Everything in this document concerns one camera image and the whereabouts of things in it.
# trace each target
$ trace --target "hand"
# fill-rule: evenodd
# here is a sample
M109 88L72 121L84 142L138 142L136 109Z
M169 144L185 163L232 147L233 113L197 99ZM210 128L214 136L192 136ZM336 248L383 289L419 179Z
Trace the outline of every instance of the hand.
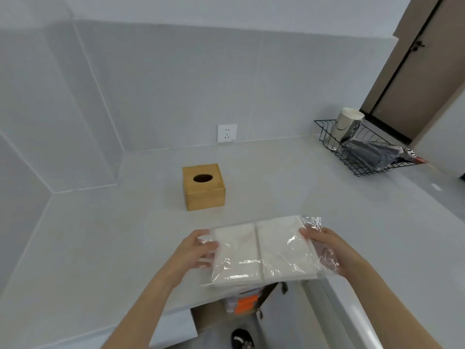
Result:
M306 239L317 240L330 246L336 253L339 262L338 273L345 278L353 272L357 272L360 266L368 264L357 251L331 229L322 227L319 231L312 228L300 228L300 234Z
M212 251L218 248L217 241L202 244L197 238L209 233L208 229L194 230L183 239L181 244L158 272L166 278L173 288L181 283L182 278L192 268L210 267L211 263L201 262L199 258L213 258Z

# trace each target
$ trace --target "white wall socket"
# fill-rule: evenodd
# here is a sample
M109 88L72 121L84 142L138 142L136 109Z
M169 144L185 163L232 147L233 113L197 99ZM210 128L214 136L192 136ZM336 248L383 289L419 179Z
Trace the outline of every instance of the white wall socket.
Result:
M237 124L218 125L218 143L236 140Z

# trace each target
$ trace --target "wire basket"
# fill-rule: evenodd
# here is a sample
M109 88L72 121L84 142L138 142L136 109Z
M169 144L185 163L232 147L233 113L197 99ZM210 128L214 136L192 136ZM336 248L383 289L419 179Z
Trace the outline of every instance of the wire basket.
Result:
M369 168L360 159L353 155L350 152L350 150L348 150L344 145L341 145L341 143L330 134L335 122L336 120L315 120L315 123L321 127L319 140L323 143L323 145L326 148L330 149L337 157L339 157L339 159L343 161L344 165L346 165L354 173L354 175L366 176L372 174L380 174L385 173L387 171L391 171L398 167L408 167L410 165L415 165L415 163L411 162L399 162L390 164L386 168L381 170L373 170ZM356 138L358 140L384 142L390 144L387 140L370 130L364 124L360 125L360 127L353 135L353 138Z

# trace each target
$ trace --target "black slipper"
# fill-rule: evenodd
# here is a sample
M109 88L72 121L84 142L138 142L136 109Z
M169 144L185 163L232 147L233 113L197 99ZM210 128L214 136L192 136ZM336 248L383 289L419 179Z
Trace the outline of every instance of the black slipper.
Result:
M253 349L252 336L245 329L238 328L231 333L232 349Z

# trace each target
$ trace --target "kitchen counter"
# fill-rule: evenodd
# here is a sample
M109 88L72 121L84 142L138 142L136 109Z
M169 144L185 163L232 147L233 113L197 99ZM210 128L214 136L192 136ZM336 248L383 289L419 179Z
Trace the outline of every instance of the kitchen counter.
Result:
M186 211L182 167L218 163L224 207ZM57 193L0 298L0 346L29 349L116 325L192 230L321 216L447 349L465 342L465 225L402 169L356 177L317 138L125 153L119 185ZM193 270L165 313L220 299Z

